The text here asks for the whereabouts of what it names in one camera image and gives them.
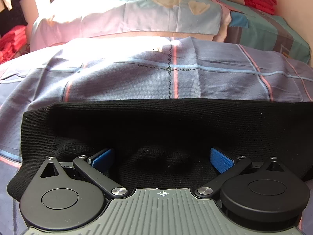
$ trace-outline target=gray ribbed plate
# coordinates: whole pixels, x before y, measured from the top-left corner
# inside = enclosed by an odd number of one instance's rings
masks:
[[[126,199],[114,199],[96,221],[76,230],[25,235],[260,235],[229,221],[213,200],[197,199],[189,189],[137,189]],[[267,235],[301,235],[292,228]]]

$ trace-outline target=blue gripper pad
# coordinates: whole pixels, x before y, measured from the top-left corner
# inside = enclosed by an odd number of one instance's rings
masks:
[[[215,148],[211,148],[210,162],[219,171],[219,173],[225,172],[234,165],[234,161],[232,159],[228,158]]]
[[[90,165],[94,167],[96,170],[104,173],[106,172],[114,163],[114,150],[109,149],[105,151],[104,153],[100,154],[98,157],[95,157]]]

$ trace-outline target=black knit fabric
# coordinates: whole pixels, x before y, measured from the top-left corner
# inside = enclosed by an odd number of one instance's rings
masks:
[[[20,200],[43,161],[90,156],[113,147],[109,176],[129,190],[195,189],[217,173],[212,146],[253,161],[279,157],[295,174],[313,165],[313,103],[216,99],[58,103],[23,116],[23,164],[8,185]]]

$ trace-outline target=wavy black line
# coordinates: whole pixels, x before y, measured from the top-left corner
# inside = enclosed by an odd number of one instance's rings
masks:
[[[181,69],[176,69],[176,68],[159,68],[159,67],[155,67],[155,66],[147,66],[147,65],[143,65],[143,64],[138,64],[138,63],[134,63],[135,65],[139,66],[139,67],[143,67],[143,68],[147,68],[147,69],[157,69],[157,70],[165,70],[165,71],[194,71],[194,70],[201,70],[201,71],[206,71],[203,70],[201,68],[181,68]]]
[[[172,61],[172,44],[171,44],[171,48],[170,48],[170,53],[168,54],[168,68],[167,68],[167,71],[168,71],[168,81],[169,81],[169,85],[168,85],[168,94],[169,94],[169,98],[171,99],[171,96],[172,96],[172,91],[171,91],[171,85],[172,85],[172,82],[171,82],[171,61]]]

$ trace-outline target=wall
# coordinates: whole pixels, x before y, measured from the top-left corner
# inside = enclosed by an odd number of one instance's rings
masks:
[[[50,4],[50,0],[21,0],[21,7],[24,13],[24,17],[28,23],[26,28],[27,41],[30,43],[30,37],[32,34],[32,25],[38,18],[39,13],[43,12],[47,5]]]

